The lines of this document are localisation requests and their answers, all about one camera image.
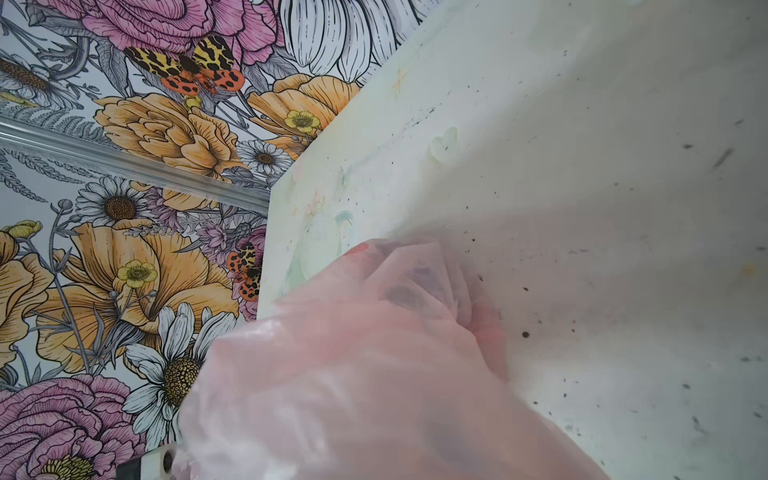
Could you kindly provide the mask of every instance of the floral wallpaper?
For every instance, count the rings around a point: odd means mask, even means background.
[[[269,191],[439,0],[0,0],[0,116]],[[165,442],[266,218],[0,145],[0,480]]]

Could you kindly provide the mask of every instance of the wrinkled plastic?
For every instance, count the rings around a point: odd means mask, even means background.
[[[603,479],[508,393],[506,337],[439,243],[370,240],[217,339],[180,478]]]

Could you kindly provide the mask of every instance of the silver trim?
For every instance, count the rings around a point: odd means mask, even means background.
[[[0,144],[7,144],[27,154],[69,161],[105,174],[216,200],[264,216],[270,207],[270,196],[267,193],[226,184],[221,180],[186,172],[161,162],[149,161],[10,118],[0,117]]]

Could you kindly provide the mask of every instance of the white table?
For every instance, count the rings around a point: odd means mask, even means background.
[[[446,0],[273,190],[260,315],[435,233],[502,309],[511,387],[612,478],[768,478],[767,25]]]

